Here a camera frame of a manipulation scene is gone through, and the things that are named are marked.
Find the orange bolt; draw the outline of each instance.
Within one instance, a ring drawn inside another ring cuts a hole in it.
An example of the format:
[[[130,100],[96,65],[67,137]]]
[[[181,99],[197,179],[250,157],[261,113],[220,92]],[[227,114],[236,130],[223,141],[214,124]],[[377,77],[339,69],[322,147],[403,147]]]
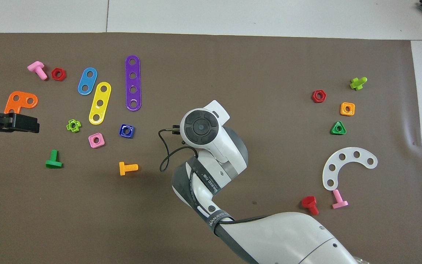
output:
[[[119,162],[120,165],[120,175],[124,176],[125,172],[134,172],[137,171],[139,169],[138,164],[129,164],[129,165],[125,165],[125,163]]]

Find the velcro strap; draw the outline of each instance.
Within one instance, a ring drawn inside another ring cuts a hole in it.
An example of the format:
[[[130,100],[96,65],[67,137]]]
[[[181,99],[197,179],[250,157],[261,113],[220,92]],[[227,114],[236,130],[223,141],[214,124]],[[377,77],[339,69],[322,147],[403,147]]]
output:
[[[212,195],[216,195],[221,191],[219,184],[214,180],[203,164],[201,164],[201,162],[196,159],[196,157],[193,156],[186,162],[188,162],[191,169],[196,173],[198,178],[200,178],[201,182],[203,182],[203,184],[208,188]]]
[[[216,228],[216,225],[219,224],[219,221],[226,217],[229,217],[233,220],[233,218],[226,211],[217,210],[216,212],[211,214],[208,219],[206,219],[206,224],[208,224],[208,227],[211,229],[211,231],[214,232],[214,229]]]

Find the blue square nut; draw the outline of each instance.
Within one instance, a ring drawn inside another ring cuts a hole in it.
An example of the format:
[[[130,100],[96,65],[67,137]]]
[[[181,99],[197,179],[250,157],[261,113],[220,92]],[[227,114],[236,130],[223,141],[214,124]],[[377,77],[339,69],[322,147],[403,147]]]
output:
[[[120,132],[118,133],[120,136],[124,138],[131,139],[134,133],[134,126],[122,124],[120,127]]]

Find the orange plate with holes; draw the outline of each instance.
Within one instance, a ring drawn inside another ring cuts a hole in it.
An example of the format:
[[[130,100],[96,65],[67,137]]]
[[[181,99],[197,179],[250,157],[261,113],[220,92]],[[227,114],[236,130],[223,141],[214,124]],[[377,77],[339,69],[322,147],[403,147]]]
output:
[[[356,105],[353,103],[344,102],[341,104],[340,114],[344,116],[352,116],[355,114]]]
[[[38,103],[38,98],[28,92],[15,91],[7,99],[6,108],[4,113],[7,114],[11,110],[18,114],[21,111],[21,107],[34,108]]]

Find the white table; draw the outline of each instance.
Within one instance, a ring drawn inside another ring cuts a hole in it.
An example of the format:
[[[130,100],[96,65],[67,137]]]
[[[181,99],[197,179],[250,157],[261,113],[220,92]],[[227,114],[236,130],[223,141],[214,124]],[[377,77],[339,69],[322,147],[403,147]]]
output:
[[[413,40],[422,134],[422,12],[414,0],[0,0],[0,32],[150,32]]]

